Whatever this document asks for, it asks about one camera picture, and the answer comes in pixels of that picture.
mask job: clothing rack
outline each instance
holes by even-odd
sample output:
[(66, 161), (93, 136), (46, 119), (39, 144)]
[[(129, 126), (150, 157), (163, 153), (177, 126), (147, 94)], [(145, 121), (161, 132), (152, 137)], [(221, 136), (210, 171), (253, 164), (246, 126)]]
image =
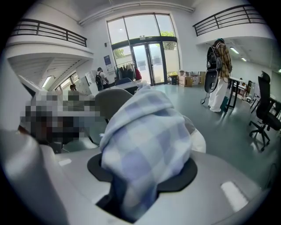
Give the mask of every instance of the clothing rack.
[(136, 68), (135, 62), (134, 62), (133, 60), (130, 60), (130, 61), (127, 61), (127, 62), (123, 62), (123, 63), (117, 64), (116, 66), (114, 66), (114, 70), (115, 70), (116, 77), (120, 78), (120, 77), (119, 77), (119, 74), (117, 74), (117, 68), (119, 68), (118, 66), (119, 66), (119, 65), (126, 65), (126, 64), (128, 64), (128, 63), (133, 64), (134, 68)]

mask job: gray floor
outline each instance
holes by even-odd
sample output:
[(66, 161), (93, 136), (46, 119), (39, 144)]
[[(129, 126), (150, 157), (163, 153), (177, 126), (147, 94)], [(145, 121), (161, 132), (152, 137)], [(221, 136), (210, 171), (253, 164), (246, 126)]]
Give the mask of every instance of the gray floor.
[(260, 152), (260, 134), (256, 138), (249, 136), (255, 129), (253, 125), (249, 126), (249, 121), (257, 121), (256, 112), (250, 113), (250, 104), (237, 99), (234, 109), (215, 113), (209, 110), (208, 100), (204, 105), (200, 104), (205, 97), (203, 87), (160, 85), (154, 88), (166, 93), (174, 107), (193, 121), (205, 138), (207, 154), (226, 160), (262, 188), (275, 176), (275, 165), (280, 165), (280, 134), (272, 129), (267, 131), (270, 144)]

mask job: white pants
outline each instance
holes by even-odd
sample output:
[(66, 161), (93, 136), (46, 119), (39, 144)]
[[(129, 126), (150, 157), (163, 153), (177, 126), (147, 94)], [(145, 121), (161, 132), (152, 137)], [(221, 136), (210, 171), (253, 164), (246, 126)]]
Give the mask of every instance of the white pants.
[(220, 106), (223, 103), (224, 96), (227, 92), (228, 78), (219, 77), (219, 82), (216, 89), (210, 94), (209, 106), (213, 112), (220, 112)]

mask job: pixelated area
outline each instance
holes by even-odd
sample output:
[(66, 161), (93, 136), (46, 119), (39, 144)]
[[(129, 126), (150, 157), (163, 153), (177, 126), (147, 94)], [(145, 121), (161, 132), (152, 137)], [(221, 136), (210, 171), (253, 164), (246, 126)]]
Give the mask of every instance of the pixelated area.
[(21, 113), (21, 125), (40, 142), (66, 144), (88, 137), (94, 122), (104, 121), (93, 96), (66, 91), (40, 92)]

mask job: black backpack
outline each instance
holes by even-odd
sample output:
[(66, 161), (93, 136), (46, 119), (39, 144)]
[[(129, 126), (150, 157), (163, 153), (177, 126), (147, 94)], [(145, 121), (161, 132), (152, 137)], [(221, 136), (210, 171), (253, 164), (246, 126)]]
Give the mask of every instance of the black backpack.
[(99, 72), (99, 74), (96, 74), (96, 84), (97, 84), (97, 86), (102, 86), (100, 73), (101, 72)]
[(221, 56), (218, 52), (218, 47), (221, 43), (218, 43), (216, 47), (211, 46), (208, 49), (207, 53), (207, 70), (210, 69), (216, 69), (221, 70), (223, 67), (223, 61), (221, 59)]

